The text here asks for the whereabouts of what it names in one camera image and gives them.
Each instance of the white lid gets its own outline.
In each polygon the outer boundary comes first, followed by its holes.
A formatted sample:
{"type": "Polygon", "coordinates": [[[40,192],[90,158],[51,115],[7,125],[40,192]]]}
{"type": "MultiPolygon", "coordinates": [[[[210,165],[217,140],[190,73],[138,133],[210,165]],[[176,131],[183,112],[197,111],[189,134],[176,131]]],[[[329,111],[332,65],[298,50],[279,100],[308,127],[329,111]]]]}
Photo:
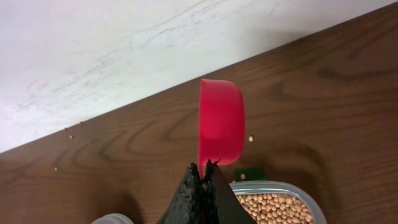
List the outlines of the white lid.
{"type": "Polygon", "coordinates": [[[134,224],[127,216],[112,213],[93,221],[92,224],[134,224]]]}

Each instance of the white wall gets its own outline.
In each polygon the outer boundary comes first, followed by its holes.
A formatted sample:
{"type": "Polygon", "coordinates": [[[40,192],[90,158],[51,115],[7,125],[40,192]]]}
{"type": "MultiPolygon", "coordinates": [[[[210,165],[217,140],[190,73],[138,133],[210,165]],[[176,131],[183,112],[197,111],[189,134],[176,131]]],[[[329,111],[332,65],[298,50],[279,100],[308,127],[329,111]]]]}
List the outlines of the white wall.
{"type": "Polygon", "coordinates": [[[2,0],[0,152],[394,0],[2,0]]]}

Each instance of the pink plastic scoop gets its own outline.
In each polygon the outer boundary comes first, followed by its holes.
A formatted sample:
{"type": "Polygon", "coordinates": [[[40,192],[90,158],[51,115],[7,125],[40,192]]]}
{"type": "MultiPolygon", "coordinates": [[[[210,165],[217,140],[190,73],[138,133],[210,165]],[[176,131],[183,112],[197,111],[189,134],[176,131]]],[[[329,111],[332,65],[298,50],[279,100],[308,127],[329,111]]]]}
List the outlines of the pink plastic scoop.
{"type": "Polygon", "coordinates": [[[198,170],[208,159],[219,165],[235,162],[243,152],[244,105],[234,83],[202,80],[200,89],[198,170]]]}

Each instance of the brown wood surface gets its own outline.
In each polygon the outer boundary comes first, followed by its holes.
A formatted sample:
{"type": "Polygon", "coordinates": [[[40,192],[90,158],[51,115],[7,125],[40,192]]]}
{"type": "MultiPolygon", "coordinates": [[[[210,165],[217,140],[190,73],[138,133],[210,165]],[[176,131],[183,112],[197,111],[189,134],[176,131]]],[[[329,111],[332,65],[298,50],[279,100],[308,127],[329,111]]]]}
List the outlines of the brown wood surface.
{"type": "MultiPolygon", "coordinates": [[[[235,167],[264,166],[302,188],[329,223],[398,223],[398,4],[204,78],[244,95],[254,141],[235,167]]],[[[111,212],[155,223],[197,159],[199,86],[1,154],[0,223],[90,223],[111,212]]]]}

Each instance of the container rim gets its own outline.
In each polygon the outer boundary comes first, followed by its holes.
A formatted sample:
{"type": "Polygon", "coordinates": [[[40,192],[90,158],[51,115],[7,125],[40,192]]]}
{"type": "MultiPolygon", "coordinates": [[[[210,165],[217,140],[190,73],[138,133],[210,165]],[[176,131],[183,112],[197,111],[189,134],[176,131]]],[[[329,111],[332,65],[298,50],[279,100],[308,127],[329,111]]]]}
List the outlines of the container rim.
{"type": "Polygon", "coordinates": [[[326,218],[314,199],[302,189],[277,181],[244,181],[229,184],[235,195],[242,194],[289,194],[306,204],[314,219],[315,224],[327,224],[326,218]]]}

